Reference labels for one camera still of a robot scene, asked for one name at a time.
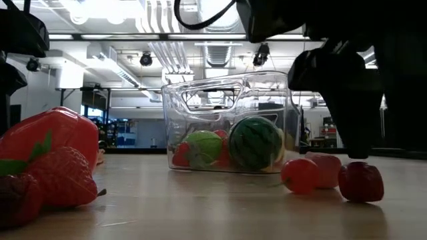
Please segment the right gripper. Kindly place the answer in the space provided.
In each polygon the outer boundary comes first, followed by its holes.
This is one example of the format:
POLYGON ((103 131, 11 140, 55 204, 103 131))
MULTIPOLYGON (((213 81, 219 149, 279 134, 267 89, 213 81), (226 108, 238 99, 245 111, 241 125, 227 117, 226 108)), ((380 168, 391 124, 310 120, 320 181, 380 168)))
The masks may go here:
POLYGON ((356 52, 427 53, 427 0, 303 0, 302 19, 311 40, 326 42, 295 58, 288 87, 319 93, 348 156, 365 159, 380 136, 384 90, 356 52), (345 43, 350 53, 332 53, 345 43))

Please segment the pink toy fruit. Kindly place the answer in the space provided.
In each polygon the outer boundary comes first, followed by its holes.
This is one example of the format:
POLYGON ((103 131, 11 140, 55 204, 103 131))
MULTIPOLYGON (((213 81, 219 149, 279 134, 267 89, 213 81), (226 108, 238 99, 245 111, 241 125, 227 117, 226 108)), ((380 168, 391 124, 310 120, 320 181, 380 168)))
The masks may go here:
POLYGON ((316 188, 332 189, 338 186, 338 173, 342 163, 339 158, 327 153, 307 152, 306 159, 313 161, 319 169, 316 188))

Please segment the dark red toy cherry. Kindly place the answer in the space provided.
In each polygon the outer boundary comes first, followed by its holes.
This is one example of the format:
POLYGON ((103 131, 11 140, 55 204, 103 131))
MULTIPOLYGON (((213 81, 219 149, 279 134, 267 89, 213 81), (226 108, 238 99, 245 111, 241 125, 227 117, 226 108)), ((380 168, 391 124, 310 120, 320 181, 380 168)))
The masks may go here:
POLYGON ((378 168, 363 161, 354 161, 341 166, 338 186, 348 201, 367 203, 381 201, 384 183, 378 168))

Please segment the yellow toy lemon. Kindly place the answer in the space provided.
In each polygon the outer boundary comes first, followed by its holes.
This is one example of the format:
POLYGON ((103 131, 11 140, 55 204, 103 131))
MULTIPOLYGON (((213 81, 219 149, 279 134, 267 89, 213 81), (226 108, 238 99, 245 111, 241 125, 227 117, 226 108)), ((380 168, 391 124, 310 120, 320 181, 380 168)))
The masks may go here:
POLYGON ((281 148, 280 148, 280 151, 279 151, 279 154, 278 154, 278 157, 277 157, 277 159, 275 160, 275 166, 281 166, 282 164, 283 164, 283 160, 284 160, 284 155, 285 155, 285 152, 286 152, 286 147, 285 147, 285 140, 286 140, 286 137, 285 137, 285 133, 284 133, 284 131, 282 130, 282 129, 278 129, 278 133, 279 133, 279 135, 280 135, 280 137, 281 137, 281 148))

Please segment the toy watermelon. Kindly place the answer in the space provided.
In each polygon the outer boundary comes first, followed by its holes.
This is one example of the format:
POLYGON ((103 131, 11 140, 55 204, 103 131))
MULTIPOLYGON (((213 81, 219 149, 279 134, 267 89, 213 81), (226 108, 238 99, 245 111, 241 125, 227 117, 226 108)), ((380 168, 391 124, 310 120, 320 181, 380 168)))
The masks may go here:
POLYGON ((246 117, 232 127, 228 147, 230 157, 244 171, 261 171, 279 157, 282 135, 269 119, 246 117))

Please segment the smooth red toy strawberry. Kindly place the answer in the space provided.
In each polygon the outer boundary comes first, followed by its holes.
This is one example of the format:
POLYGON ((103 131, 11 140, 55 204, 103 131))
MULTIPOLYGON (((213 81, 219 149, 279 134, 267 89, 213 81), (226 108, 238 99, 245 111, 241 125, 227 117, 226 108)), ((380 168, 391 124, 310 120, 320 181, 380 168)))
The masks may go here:
POLYGON ((215 130, 214 133, 222 139, 220 156, 217 158, 214 165, 219 169, 229 169, 230 152, 228 147, 228 133, 224 130, 215 130))

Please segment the green toy lime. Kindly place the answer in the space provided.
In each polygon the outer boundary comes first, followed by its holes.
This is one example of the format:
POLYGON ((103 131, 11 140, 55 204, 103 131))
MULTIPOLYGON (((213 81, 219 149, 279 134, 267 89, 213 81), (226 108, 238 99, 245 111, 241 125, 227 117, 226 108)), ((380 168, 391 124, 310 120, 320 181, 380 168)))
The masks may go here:
POLYGON ((222 151, 222 138, 211 131, 195 131, 183 141, 189 145, 185 156, 193 169, 209 169, 222 151))

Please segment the small red toy strawberry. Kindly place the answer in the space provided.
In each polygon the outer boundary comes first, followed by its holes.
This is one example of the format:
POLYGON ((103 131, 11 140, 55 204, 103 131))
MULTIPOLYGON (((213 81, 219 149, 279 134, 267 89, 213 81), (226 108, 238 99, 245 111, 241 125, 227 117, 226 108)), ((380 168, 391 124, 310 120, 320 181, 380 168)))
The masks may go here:
POLYGON ((107 193, 97 188, 84 155, 72 147, 52 147, 51 130, 34 145, 25 172, 39 184, 47 207, 78 207, 107 193))
POLYGON ((26 225, 39 215, 43 193, 24 161, 0 159, 0 229, 26 225))
POLYGON ((173 154, 172 164, 175 167, 189 167, 189 160, 187 154, 189 153, 189 143, 184 141, 180 143, 173 154))

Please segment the glossy red toy apple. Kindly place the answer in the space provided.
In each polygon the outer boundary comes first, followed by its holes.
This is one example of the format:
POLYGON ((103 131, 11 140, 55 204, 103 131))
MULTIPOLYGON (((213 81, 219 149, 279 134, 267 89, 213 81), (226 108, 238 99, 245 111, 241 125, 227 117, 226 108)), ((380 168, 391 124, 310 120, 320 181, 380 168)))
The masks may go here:
POLYGON ((8 129, 0 137, 0 159, 29 161, 59 147, 72 147, 94 170, 98 141, 99 130, 91 120, 66 107, 54 107, 8 129))

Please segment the bright red toy cherry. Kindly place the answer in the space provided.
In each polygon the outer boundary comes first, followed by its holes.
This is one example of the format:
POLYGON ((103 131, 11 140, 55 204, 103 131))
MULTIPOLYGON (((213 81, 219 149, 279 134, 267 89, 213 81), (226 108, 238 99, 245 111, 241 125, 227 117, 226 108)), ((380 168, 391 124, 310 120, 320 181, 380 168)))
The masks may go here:
POLYGON ((282 184, 298 195, 310 194, 317 185, 320 170, 309 159, 299 158, 287 161, 281 170, 282 184))

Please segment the black ceiling spotlight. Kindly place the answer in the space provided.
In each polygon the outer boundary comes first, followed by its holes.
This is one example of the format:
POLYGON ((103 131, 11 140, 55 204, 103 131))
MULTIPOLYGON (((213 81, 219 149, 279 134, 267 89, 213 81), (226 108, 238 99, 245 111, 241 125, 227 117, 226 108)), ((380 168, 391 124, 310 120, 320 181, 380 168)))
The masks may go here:
POLYGON ((41 70, 41 64, 38 58, 30 58, 26 64, 26 69, 30 72, 38 72, 41 70))
POLYGON ((262 43, 256 54, 254 55, 253 65, 254 67, 261 67, 268 60, 268 56, 270 55, 270 47, 267 43, 262 43))
POLYGON ((152 57, 151 57, 151 53, 149 51, 144 51, 142 53, 142 56, 141 56, 140 60, 139 60, 139 63, 143 67, 149 67, 149 66, 151 66, 152 63, 153 63, 153 60, 152 60, 152 57))

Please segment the clear plastic container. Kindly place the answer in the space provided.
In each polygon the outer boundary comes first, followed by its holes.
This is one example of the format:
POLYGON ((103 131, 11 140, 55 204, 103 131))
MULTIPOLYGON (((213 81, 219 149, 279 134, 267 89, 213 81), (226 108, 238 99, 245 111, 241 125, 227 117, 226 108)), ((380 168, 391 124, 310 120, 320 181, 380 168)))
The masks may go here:
POLYGON ((169 167, 191 171, 223 171, 235 173, 273 174, 282 165, 300 155, 300 110, 292 101, 286 73, 258 71, 213 77, 166 85, 162 88, 169 167), (224 130, 228 139, 232 127, 240 120, 260 116, 269 119, 285 133, 283 164, 275 162, 261 171, 244 171, 230 157, 230 168, 209 169, 175 167, 172 164, 176 147, 195 131, 224 130))

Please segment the white ceiling pipe bundle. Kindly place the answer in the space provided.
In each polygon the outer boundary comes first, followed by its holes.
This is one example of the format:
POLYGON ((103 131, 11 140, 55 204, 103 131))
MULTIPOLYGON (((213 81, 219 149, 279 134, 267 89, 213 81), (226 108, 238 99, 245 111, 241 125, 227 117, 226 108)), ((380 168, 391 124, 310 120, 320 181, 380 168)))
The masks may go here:
MULTIPOLYGON (((173 18, 174 0, 137 0, 138 15, 135 27, 140 33, 181 33, 173 18)), ((150 48, 168 74, 192 74, 181 41, 160 40, 149 43, 150 48)))

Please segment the silver ribbed air duct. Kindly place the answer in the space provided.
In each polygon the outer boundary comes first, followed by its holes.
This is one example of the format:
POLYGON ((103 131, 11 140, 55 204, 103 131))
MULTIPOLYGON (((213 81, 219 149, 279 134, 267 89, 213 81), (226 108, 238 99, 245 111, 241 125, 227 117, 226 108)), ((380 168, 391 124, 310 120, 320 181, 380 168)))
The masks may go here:
POLYGON ((231 59, 232 46, 208 45, 203 48, 205 61, 210 67, 226 67, 231 59))

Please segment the white ceiling air duct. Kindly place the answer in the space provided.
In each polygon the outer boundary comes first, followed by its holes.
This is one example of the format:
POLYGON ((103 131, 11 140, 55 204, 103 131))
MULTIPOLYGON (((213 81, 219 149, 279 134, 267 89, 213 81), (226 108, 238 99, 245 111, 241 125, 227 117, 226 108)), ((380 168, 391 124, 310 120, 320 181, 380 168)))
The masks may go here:
POLYGON ((117 60, 117 51, 112 46, 103 47, 100 43, 90 43, 87 47, 87 59, 95 60, 96 64, 93 68, 109 70, 133 88, 139 89, 150 101, 161 102, 161 96, 158 93, 149 90, 148 86, 117 60))

